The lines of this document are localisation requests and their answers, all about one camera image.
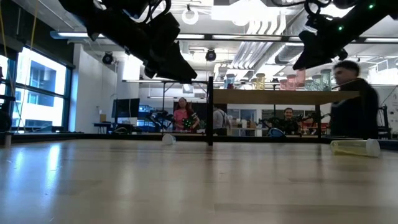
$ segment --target person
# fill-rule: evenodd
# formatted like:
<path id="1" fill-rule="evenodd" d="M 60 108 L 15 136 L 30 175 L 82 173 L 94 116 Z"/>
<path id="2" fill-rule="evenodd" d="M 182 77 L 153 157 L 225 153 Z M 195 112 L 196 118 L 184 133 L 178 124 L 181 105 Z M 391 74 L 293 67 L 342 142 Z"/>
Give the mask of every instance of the person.
<path id="1" fill-rule="evenodd" d="M 287 134 L 296 134 L 298 133 L 299 129 L 300 129 L 300 125 L 299 122 L 296 121 L 293 117 L 293 109 L 292 108 L 286 108 L 284 110 L 284 131 Z"/>
<path id="2" fill-rule="evenodd" d="M 228 115 L 221 109 L 213 106 L 213 134 L 226 136 L 228 128 L 231 127 Z"/>
<path id="3" fill-rule="evenodd" d="M 174 111 L 175 130 L 186 130 L 183 121 L 185 119 L 192 119 L 194 121 L 191 129 L 194 130 L 199 125 L 199 117 L 192 110 L 185 98 L 180 98 L 177 104 L 177 109 Z"/>
<path id="4" fill-rule="evenodd" d="M 351 138 L 378 138 L 379 97 L 372 86 L 359 78 L 359 65 L 342 61 L 333 67 L 340 91 L 358 91 L 360 97 L 334 102 L 330 113 L 330 134 Z"/>

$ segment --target dark jacket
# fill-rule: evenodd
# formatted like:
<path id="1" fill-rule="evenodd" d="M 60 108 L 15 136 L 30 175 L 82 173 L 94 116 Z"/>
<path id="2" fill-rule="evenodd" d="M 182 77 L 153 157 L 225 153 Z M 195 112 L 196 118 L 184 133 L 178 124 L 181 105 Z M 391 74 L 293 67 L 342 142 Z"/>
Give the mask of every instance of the dark jacket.
<path id="1" fill-rule="evenodd" d="M 374 88 L 362 78 L 358 78 L 341 86 L 340 91 L 359 91 L 360 97 L 332 103 L 331 135 L 377 139 L 379 97 Z"/>

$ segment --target computer screen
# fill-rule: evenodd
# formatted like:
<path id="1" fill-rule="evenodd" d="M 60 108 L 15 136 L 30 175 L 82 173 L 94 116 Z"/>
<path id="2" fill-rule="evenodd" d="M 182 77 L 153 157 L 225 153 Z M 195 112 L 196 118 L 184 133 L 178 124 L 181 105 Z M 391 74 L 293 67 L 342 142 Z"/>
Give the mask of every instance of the computer screen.
<path id="1" fill-rule="evenodd" d="M 139 99 L 113 100 L 112 118 L 115 117 L 116 105 L 118 106 L 118 109 L 117 109 L 118 118 L 137 118 L 138 117 Z"/>

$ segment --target shelf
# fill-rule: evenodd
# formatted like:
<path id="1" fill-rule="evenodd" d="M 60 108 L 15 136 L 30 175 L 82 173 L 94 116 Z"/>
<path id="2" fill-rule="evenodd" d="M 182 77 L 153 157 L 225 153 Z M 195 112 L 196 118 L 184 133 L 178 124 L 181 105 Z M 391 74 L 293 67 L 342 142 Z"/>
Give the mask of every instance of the shelf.
<path id="1" fill-rule="evenodd" d="M 358 91 L 214 90 L 216 104 L 324 105 L 356 98 Z"/>

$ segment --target pink shirt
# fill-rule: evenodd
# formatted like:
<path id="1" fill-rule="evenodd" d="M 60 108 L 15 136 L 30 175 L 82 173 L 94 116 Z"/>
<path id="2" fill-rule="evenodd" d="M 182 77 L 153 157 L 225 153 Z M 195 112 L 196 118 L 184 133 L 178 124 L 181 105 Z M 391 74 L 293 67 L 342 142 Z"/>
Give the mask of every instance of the pink shirt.
<path id="1" fill-rule="evenodd" d="M 188 113 L 186 110 L 176 110 L 174 111 L 174 119 L 175 119 L 175 123 L 179 124 L 179 125 L 183 125 L 182 124 L 182 120 L 183 119 L 188 119 Z M 179 127 L 175 127 L 175 129 L 177 131 L 181 131 L 182 129 Z"/>

